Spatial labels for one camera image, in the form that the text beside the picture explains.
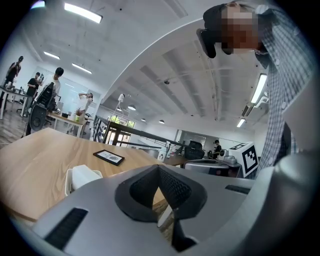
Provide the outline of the white ceiling air conditioner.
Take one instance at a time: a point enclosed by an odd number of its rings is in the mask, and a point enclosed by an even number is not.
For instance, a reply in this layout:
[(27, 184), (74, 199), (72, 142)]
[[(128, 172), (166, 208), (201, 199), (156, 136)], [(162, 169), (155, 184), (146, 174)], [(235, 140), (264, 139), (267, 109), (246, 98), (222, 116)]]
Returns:
[(257, 103), (248, 103), (245, 105), (241, 116), (247, 118), (248, 116), (257, 116), (261, 113), (266, 113), (269, 109), (269, 98), (262, 96)]

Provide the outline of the white wall board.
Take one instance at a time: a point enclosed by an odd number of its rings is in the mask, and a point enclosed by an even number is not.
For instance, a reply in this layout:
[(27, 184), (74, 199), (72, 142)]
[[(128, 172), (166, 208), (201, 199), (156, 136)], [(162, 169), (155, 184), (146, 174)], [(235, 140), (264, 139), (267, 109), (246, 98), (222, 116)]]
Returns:
[(60, 101), (63, 102), (63, 106), (66, 108), (72, 108), (74, 105), (78, 104), (79, 101), (79, 93), (87, 93), (88, 88), (69, 80), (65, 77), (59, 78), (60, 82), (60, 89), (59, 89), (59, 96)]

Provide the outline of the black metal railing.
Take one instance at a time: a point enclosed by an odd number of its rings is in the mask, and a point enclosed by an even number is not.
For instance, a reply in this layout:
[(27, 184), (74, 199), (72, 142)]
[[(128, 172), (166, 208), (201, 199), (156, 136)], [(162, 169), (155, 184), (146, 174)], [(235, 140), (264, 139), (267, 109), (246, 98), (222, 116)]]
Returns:
[(174, 147), (173, 151), (179, 154), (188, 147), (183, 143), (127, 127), (99, 116), (96, 116), (93, 121), (92, 132), (93, 141), (118, 147), (161, 150), (168, 146)]

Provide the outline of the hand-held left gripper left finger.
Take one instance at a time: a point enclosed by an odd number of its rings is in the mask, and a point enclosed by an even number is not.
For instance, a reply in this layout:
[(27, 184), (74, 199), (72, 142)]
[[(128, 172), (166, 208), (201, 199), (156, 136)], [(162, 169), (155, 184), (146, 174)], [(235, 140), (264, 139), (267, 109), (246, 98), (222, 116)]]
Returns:
[(138, 167), (83, 185), (45, 212), (32, 230), (42, 239), (73, 209), (87, 212), (64, 246), (69, 255), (174, 255), (155, 222), (139, 222), (124, 214), (115, 202), (118, 185), (145, 171)]

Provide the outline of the window with green view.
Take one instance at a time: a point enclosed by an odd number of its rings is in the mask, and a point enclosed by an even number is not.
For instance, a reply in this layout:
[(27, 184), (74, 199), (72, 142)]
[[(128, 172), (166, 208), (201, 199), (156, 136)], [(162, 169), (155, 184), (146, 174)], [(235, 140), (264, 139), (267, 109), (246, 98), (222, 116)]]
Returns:
[[(123, 125), (125, 127), (129, 127), (129, 128), (134, 128), (135, 127), (135, 122), (132, 121), (132, 120), (129, 120), (129, 119), (126, 119), (124, 117), (121, 117), (119, 115), (113, 115), (109, 118), (109, 121), (110, 122), (114, 122), (116, 124), (119, 124), (119, 125)], [(107, 133), (107, 137), (106, 137), (106, 144), (108, 145), (112, 145), (113, 144), (113, 141), (114, 141), (114, 138), (115, 138), (115, 135), (116, 135), (116, 129), (115, 128), (110, 128), (108, 133)], [(121, 141), (121, 142), (129, 142), (130, 139), (131, 139), (131, 134), (128, 133), (128, 132), (125, 132), (125, 131), (121, 131), (119, 133), (119, 136), (118, 136), (118, 139)]]

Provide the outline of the white plastic container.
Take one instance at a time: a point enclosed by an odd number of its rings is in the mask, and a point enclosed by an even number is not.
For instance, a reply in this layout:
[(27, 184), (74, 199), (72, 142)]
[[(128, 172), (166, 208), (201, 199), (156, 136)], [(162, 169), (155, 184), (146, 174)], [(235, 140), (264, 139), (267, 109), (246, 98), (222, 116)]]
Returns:
[[(102, 179), (102, 173), (98, 170), (92, 170), (93, 173), (95, 173), (97, 176), (99, 176), (98, 179)], [(66, 172), (66, 179), (65, 179), (65, 185), (64, 185), (64, 194), (65, 196), (69, 196), (72, 192), (76, 190), (73, 186), (73, 181), (72, 181), (72, 175), (73, 174), (73, 169), (68, 169)]]

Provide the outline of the black picture frame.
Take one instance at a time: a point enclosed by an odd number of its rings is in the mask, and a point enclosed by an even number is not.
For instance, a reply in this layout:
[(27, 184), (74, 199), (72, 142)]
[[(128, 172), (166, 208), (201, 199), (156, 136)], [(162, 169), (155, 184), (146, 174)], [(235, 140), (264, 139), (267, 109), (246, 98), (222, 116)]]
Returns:
[(93, 156), (109, 163), (112, 164), (114, 166), (119, 166), (124, 160), (125, 157), (117, 155), (115, 153), (112, 153), (110, 151), (107, 151), (105, 149), (94, 152)]

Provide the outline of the black backpack device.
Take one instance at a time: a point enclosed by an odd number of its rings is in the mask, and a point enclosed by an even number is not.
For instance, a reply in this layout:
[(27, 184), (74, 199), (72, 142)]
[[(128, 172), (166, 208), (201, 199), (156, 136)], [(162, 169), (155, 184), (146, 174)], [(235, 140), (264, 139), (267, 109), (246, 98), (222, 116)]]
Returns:
[(32, 131), (41, 130), (46, 122), (47, 112), (52, 112), (55, 108), (56, 84), (47, 84), (35, 99), (29, 116), (29, 127)]

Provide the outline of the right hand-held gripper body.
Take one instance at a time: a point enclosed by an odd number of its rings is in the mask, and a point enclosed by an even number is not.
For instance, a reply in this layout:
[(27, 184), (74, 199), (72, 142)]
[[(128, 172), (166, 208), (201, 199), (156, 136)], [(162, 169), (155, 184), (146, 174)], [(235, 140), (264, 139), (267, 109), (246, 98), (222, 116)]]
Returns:
[(218, 159), (230, 167), (236, 168), (238, 178), (246, 178), (257, 169), (259, 164), (259, 157), (253, 141), (241, 142), (228, 149), (222, 149)]

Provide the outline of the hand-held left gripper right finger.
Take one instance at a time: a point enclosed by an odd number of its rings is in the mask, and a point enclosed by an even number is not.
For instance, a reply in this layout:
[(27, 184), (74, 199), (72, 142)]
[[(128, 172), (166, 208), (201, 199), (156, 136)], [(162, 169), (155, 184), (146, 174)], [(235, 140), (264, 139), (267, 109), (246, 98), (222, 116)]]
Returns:
[(240, 208), (254, 181), (159, 165), (159, 188), (173, 210), (172, 242), (159, 252), (178, 252), (215, 234)]

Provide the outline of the grey plaid shirt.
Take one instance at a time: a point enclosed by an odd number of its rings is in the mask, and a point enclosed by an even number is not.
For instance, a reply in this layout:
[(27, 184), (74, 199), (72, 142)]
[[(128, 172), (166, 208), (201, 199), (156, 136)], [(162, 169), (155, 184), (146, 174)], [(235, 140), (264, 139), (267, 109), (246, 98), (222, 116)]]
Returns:
[(268, 70), (267, 93), (269, 118), (260, 162), (253, 177), (274, 166), (286, 155), (299, 151), (296, 139), (286, 125), (282, 112), (305, 87), (316, 68), (309, 43), (294, 21), (279, 7), (259, 5), (255, 8), (262, 29), (262, 50), (255, 56)]

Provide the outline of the black top desk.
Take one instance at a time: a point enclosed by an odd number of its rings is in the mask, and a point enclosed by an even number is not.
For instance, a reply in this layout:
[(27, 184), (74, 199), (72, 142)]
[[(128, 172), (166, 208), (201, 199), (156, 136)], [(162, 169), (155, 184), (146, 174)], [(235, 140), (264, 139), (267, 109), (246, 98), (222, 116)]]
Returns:
[(7, 95), (13, 96), (14, 98), (16, 96), (24, 97), (26, 98), (27, 95), (22, 90), (16, 90), (16, 89), (7, 89), (4, 86), (0, 85), (0, 92), (3, 92), (3, 99), (0, 106), (0, 120), (3, 119), (4, 115), (4, 107), (6, 102)]

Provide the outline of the black office chair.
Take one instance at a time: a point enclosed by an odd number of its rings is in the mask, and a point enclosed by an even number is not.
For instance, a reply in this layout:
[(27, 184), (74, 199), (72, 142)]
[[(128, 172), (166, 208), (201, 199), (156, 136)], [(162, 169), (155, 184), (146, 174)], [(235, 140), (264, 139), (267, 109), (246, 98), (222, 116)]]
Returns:
[(184, 157), (187, 160), (199, 160), (202, 159), (205, 155), (203, 146), (200, 142), (191, 140), (189, 145), (185, 147)]

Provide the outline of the group of ceiling strip lights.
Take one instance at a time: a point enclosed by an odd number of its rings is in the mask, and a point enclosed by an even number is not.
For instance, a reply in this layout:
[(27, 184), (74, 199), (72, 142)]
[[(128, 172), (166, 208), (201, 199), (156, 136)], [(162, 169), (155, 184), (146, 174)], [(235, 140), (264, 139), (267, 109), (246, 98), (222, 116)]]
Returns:
[(48, 0), (37, 46), (97, 84), (100, 104), (123, 117), (236, 130), (263, 69), (252, 53), (217, 48), (210, 59), (196, 34), (203, 13), (226, 1)]

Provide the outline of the white rectangular box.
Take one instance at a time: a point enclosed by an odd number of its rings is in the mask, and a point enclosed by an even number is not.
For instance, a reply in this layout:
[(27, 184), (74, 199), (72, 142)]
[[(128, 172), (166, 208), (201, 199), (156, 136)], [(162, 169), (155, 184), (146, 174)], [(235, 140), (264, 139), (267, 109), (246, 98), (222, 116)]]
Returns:
[(101, 179), (102, 177), (103, 176), (100, 171), (91, 170), (84, 164), (75, 166), (71, 171), (72, 188), (77, 190), (92, 181)]

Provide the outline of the wooden table white legs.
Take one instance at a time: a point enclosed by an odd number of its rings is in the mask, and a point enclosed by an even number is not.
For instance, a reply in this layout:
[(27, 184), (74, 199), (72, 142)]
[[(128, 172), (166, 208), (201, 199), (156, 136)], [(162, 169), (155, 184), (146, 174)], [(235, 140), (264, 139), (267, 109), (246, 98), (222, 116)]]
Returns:
[(55, 119), (54, 128), (53, 128), (54, 130), (56, 129), (58, 121), (62, 121), (62, 122), (67, 123), (68, 125), (73, 125), (73, 126), (78, 127), (78, 131), (77, 131), (76, 137), (79, 138), (81, 136), (81, 133), (82, 133), (82, 130), (83, 130), (83, 126), (85, 124), (85, 120), (84, 119), (80, 120), (80, 121), (76, 121), (76, 120), (73, 120), (73, 119), (69, 119), (69, 118), (63, 117), (61, 114), (57, 114), (57, 113), (54, 113), (54, 112), (52, 112), (49, 116), (51, 118)]

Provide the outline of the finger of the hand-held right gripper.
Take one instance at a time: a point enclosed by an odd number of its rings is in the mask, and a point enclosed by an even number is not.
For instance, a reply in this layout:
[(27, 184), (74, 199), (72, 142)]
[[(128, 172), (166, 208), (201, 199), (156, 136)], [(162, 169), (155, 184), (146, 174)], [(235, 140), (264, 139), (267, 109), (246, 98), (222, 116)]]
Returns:
[(209, 175), (228, 175), (230, 167), (215, 159), (195, 159), (186, 161), (184, 169)]

